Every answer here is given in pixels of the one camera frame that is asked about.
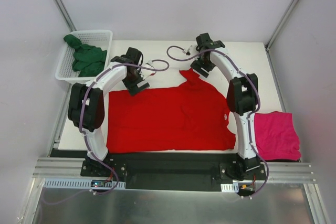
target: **gray wall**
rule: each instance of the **gray wall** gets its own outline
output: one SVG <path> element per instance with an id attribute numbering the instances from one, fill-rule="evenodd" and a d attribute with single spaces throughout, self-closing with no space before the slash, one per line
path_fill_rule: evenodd
<path id="1" fill-rule="evenodd" d="M 291 0 L 63 0 L 77 29 L 113 39 L 267 42 Z"/>
<path id="2" fill-rule="evenodd" d="M 330 219 L 336 220 L 336 0 L 301 0 L 271 58 L 303 160 L 313 163 Z"/>
<path id="3" fill-rule="evenodd" d="M 53 0 L 0 0 L 0 223 L 17 223 L 50 145 L 66 89 L 54 74 L 68 32 Z"/>

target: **green cloth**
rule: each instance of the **green cloth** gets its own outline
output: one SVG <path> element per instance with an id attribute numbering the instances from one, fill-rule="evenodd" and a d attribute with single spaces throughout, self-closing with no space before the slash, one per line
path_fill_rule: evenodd
<path id="1" fill-rule="evenodd" d="M 72 69 L 80 71 L 79 77 L 93 77 L 104 70 L 107 50 L 103 51 L 99 47 L 82 44 L 80 39 L 72 34 L 68 34 L 63 39 L 75 50 Z"/>

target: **pink cloth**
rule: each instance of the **pink cloth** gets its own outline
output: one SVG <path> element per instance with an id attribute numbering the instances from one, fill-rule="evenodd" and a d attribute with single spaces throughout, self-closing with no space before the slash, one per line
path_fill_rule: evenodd
<path id="1" fill-rule="evenodd" d="M 258 151 L 265 160 L 298 160 L 301 157 L 300 140 L 291 113 L 257 113 L 254 126 Z"/>

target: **white table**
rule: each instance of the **white table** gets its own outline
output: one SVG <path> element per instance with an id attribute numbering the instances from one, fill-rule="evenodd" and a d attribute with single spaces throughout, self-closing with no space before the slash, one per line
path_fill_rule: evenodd
<path id="1" fill-rule="evenodd" d="M 261 101 L 260 113 L 268 113 L 272 111 L 282 111 L 277 94 L 277 90 L 274 84 L 273 76 L 268 63 L 267 55 L 265 52 L 264 44 L 261 42 L 224 42 L 232 59 L 248 73 L 255 73 L 258 76 L 259 96 Z M 155 76 L 149 77 L 147 81 L 150 83 L 150 88 L 166 88 L 176 87 L 185 81 L 179 73 L 179 70 L 187 70 L 190 68 L 192 61 L 178 62 L 171 60 L 166 55 L 167 47 L 171 45 L 177 45 L 183 48 L 188 48 L 190 45 L 194 45 L 191 50 L 191 55 L 196 53 L 195 41 L 136 41 L 136 40 L 116 40 L 112 42 L 112 48 L 110 58 L 114 56 L 120 56 L 125 54 L 129 47 L 137 48 L 144 55 L 144 62 L 153 59 L 165 59 L 170 63 L 169 70 L 165 72 L 158 72 Z M 178 49 L 171 49 L 172 56 L 177 58 L 185 58 Z M 163 63 L 155 62 L 155 67 L 164 67 Z M 202 80 L 212 84 L 216 89 L 222 93 L 225 97 L 228 89 L 228 81 L 224 78 L 223 74 L 218 68 L 211 71 L 208 78 L 200 77 Z M 113 90 L 125 89 L 122 82 L 119 82 Z M 107 108 L 108 108 L 108 95 L 105 97 L 105 120 L 102 125 L 105 142 L 107 140 Z M 236 134 L 237 128 L 233 114 L 229 116 L 229 130 Z M 234 150 L 227 151 L 204 151 L 212 153 L 222 152 L 236 152 L 237 142 Z M 66 119 L 65 126 L 60 138 L 59 150 L 86 150 L 83 137 L 78 131 L 72 121 Z"/>

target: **metal frame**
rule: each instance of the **metal frame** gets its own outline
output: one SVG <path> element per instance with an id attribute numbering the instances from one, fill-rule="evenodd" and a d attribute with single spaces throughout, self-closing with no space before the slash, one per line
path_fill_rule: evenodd
<path id="1" fill-rule="evenodd" d="M 67 12 L 67 9 L 62 0 L 54 0 L 58 9 L 60 10 L 67 26 L 71 31 L 76 30 L 72 19 Z M 265 50 L 271 67 L 274 82 L 279 95 L 279 100 L 283 111 L 286 111 L 284 101 L 279 87 L 278 79 L 274 71 L 274 67 L 269 54 L 269 49 L 273 45 L 277 36 L 283 29 L 288 21 L 291 13 L 298 5 L 300 0 L 292 0 L 279 21 L 275 31 L 273 32 L 270 40 L 266 44 Z M 66 118 L 66 108 L 69 98 L 69 90 L 62 108 L 59 113 L 58 123 L 52 134 L 52 144 L 48 156 L 53 148 L 58 147 L 58 142 L 62 133 Z M 80 176 L 83 158 L 40 158 L 37 161 L 33 173 L 33 179 L 29 193 L 25 199 L 22 216 L 18 223 L 31 223 L 34 219 L 37 210 L 37 204 L 40 198 L 41 190 L 45 182 L 45 178 L 76 178 L 83 179 Z M 309 163 L 269 163 L 269 183 L 290 183 L 290 184 L 303 184 L 307 194 L 307 200 L 315 223 L 331 223 L 325 211 L 324 204 L 321 199 L 317 179 Z"/>

